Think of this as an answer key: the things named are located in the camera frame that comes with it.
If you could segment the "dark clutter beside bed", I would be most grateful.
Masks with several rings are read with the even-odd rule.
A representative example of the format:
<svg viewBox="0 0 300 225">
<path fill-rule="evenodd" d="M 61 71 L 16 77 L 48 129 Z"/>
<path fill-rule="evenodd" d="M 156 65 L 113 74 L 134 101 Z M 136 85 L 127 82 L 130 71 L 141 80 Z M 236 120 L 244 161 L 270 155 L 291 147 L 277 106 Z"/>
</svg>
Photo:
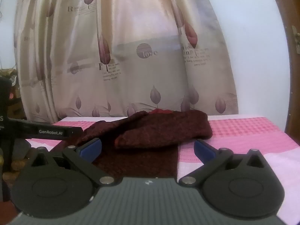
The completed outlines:
<svg viewBox="0 0 300 225">
<path fill-rule="evenodd" d="M 12 83 L 8 102 L 8 117 L 14 119 L 26 119 L 20 95 L 17 70 L 14 68 L 1 69 L 1 77 L 9 79 Z"/>
</svg>

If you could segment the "beige leaf print curtain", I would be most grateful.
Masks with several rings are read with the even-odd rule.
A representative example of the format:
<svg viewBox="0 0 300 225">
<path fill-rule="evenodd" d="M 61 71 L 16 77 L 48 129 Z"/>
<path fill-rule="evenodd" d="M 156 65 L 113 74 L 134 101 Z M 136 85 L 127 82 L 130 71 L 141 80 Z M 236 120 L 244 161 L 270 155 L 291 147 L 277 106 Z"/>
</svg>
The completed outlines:
<svg viewBox="0 0 300 225">
<path fill-rule="evenodd" d="M 29 120 L 239 111 L 209 0 L 18 0 L 14 49 Z"/>
</svg>

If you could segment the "dark maroon knitted garment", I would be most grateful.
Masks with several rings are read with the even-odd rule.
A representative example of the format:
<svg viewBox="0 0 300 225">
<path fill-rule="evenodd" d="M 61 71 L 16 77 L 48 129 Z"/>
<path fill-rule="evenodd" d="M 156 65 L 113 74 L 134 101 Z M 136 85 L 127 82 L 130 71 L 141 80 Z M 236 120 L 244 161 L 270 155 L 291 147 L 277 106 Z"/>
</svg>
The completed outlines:
<svg viewBox="0 0 300 225">
<path fill-rule="evenodd" d="M 202 111 L 155 110 L 112 122 L 98 121 L 73 144 L 99 138 L 102 152 L 94 165 L 116 179 L 176 177 L 178 146 L 212 135 L 208 116 Z"/>
</svg>

